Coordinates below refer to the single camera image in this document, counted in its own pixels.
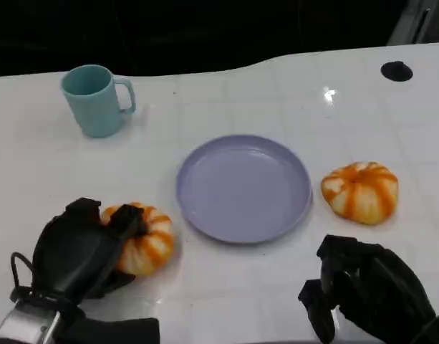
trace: white table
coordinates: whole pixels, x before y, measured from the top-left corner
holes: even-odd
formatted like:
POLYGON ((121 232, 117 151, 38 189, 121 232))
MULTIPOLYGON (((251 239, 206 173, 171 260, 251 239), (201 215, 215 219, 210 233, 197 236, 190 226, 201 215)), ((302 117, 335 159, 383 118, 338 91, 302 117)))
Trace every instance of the white table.
MULTIPOLYGON (((173 217, 182 252, 167 269, 84 304, 102 320, 158 317, 163 344, 314 339, 297 295, 306 279, 319 276, 315 252, 326 233, 393 249, 439 312, 439 44, 131 77, 137 113, 117 135, 97 140, 74 122, 59 91, 62 75, 0 78, 0 322, 12 307, 9 255, 31 257, 44 225, 80 196, 105 206, 143 201, 173 217), (411 66, 414 78, 386 80, 380 67, 393 60, 411 66), (206 239, 185 224, 175 203, 175 174, 188 152, 231 133, 282 142, 309 169, 313 209, 273 243, 230 247, 206 239), (377 227, 336 217, 319 193, 324 174, 368 160, 386 164, 400 180, 398 211, 377 227)), ((365 336, 342 318, 339 326, 340 338, 365 336)))

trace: teal mug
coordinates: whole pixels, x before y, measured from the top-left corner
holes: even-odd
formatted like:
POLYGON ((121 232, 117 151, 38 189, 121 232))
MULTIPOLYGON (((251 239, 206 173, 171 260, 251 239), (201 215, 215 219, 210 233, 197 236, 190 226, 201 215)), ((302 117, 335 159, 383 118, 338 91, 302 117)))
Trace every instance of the teal mug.
POLYGON ((135 92, 129 80, 115 77, 102 66, 86 64, 69 71, 62 79, 62 91, 82 132, 93 138, 104 138, 117 132, 125 115, 135 112, 135 92), (116 84, 130 93, 132 105, 121 109, 116 84))

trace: white and orange pumpkin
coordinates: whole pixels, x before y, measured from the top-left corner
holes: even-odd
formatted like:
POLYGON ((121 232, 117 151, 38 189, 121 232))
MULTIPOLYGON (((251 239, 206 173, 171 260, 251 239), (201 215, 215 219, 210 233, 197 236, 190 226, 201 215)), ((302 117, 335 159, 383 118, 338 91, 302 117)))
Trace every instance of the white and orange pumpkin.
POLYGON ((363 224, 379 224, 394 213, 399 188, 390 170, 369 162, 332 171, 322 180, 321 191, 336 214, 363 224))
MULTIPOLYGON (((173 224, 167 215, 153 206, 145 206, 139 202, 132 202, 130 205, 144 209, 143 221, 148 226, 148 233, 125 242, 117 269, 135 276, 147 276, 164 266, 173 254, 173 224)), ((101 214, 102 223, 107 224, 119 207, 106 208, 101 214)))

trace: plate rim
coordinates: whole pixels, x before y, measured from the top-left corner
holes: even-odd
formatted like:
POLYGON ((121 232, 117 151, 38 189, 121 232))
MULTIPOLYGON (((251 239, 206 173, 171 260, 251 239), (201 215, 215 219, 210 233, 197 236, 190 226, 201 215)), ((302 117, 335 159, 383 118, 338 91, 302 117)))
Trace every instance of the plate rim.
POLYGON ((307 167, 305 166, 303 160, 291 149, 289 149, 288 147, 286 147, 285 145, 276 142, 275 140, 272 140, 270 138, 265 138, 263 136, 258 136, 258 135, 247 135, 247 134, 233 134, 233 135, 225 135, 225 136, 220 136, 218 138, 213 138, 211 140, 206 141, 205 143, 200 144, 197 148, 193 149, 188 155, 187 157, 184 159, 184 161, 181 164, 181 167, 178 169, 178 173, 176 175, 176 201, 178 202, 178 206, 180 207, 181 210, 181 214, 183 215, 183 218, 197 231, 199 231, 200 233, 202 233, 203 235, 206 235, 209 238, 215 239, 219 242, 223 242, 223 243, 227 243, 227 244, 261 244, 264 242, 272 242, 273 240, 278 239, 279 237, 282 237, 283 235, 287 234, 288 232, 290 232, 291 230, 295 230, 295 228, 297 227, 297 225, 299 224, 299 222, 301 222, 303 219, 305 219, 305 217, 307 216, 307 213, 309 212, 311 205, 312 205, 312 198, 313 198, 313 188, 312 188, 312 179, 310 178, 310 175, 308 173, 307 167), (209 145, 214 145, 215 143, 217 143, 218 141, 222 141, 222 140, 228 140, 228 139, 233 139, 233 138, 244 138, 244 139, 254 139, 254 140, 265 140, 265 141, 269 141, 272 144, 278 146, 279 148, 283 149, 284 151, 287 151, 290 155, 292 155, 296 160, 298 160, 298 162, 300 163, 300 166, 302 167, 303 173, 304 175, 307 177, 307 181, 308 181, 308 195, 307 195, 307 200, 306 203, 304 205, 303 210, 301 211, 300 215, 288 226, 285 226, 277 235, 274 235, 272 237, 266 238, 266 239, 260 239, 260 240, 252 240, 252 241, 244 241, 244 240, 230 240, 230 239, 224 239, 224 238, 220 238, 217 236, 214 236, 204 230, 202 230, 200 227, 198 227, 194 221, 192 221, 192 218, 190 216, 190 212, 187 211, 185 204, 182 201, 182 196, 181 196, 181 178, 183 175, 185 175, 186 173, 183 173, 186 170, 186 166, 188 165, 188 161, 190 161, 191 159, 193 159, 193 156, 200 150, 205 149, 206 146, 209 145))

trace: purple plate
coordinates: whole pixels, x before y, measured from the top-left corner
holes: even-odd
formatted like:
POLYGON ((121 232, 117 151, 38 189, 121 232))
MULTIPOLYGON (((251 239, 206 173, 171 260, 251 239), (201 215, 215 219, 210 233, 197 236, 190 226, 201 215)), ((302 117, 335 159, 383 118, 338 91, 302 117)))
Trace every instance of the purple plate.
POLYGON ((309 208, 310 178, 284 146, 258 136, 217 138, 194 150, 178 173, 184 217, 203 233, 230 243, 274 239, 309 208))

